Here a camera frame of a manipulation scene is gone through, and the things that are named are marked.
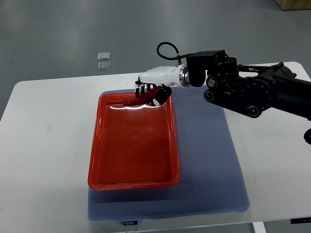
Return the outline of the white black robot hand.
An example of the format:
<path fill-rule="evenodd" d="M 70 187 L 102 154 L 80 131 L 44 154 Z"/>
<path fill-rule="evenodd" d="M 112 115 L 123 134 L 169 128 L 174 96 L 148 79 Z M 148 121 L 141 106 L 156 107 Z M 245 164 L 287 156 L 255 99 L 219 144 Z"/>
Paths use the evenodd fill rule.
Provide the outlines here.
<path fill-rule="evenodd" d="M 172 86 L 190 87 L 188 68 L 186 64 L 176 67 L 160 66 L 141 73 L 135 82 L 136 97 L 160 86 L 156 100 L 163 105 L 172 94 Z"/>

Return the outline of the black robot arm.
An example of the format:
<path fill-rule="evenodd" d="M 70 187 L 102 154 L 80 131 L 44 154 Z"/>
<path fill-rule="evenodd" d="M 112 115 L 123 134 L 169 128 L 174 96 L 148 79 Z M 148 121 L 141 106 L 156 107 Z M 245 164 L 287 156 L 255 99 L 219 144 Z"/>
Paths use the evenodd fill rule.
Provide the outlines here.
<path fill-rule="evenodd" d="M 311 83 L 297 79 L 282 62 L 272 66 L 239 65 L 224 50 L 201 51 L 185 56 L 193 87 L 207 85 L 207 102 L 258 118 L 276 108 L 307 120 L 311 118 Z"/>

